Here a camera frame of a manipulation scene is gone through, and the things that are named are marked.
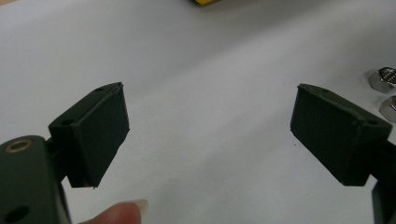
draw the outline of finger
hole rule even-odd
[[[140,224],[139,207],[134,203],[118,203],[83,224]]]

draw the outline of fingernail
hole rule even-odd
[[[149,212],[149,201],[147,201],[146,199],[130,201],[130,203],[134,203],[137,205],[142,217]]]

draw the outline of screw hole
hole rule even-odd
[[[9,144],[6,147],[6,152],[8,153],[16,153],[25,150],[33,144],[33,141],[30,139],[22,139],[16,142]]]
[[[66,125],[70,125],[72,124],[74,121],[72,119],[66,119],[64,121],[62,121],[62,125],[66,126]]]
[[[29,207],[28,206],[21,206],[17,207],[16,209],[10,211],[6,217],[4,218],[4,221],[6,223],[15,223],[23,219],[29,214]]]

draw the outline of white table surface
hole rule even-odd
[[[343,187],[290,132],[299,83],[380,116],[394,0],[19,0],[0,7],[0,140],[50,137],[89,91],[124,84],[131,132],[74,223],[148,199],[144,224],[373,223],[371,177]],[[396,142],[395,133],[390,141]]]

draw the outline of metal nut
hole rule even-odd
[[[379,112],[390,122],[396,122],[396,96],[391,96],[384,101]]]
[[[376,91],[387,93],[396,87],[396,70],[381,68],[369,77],[369,82]]]

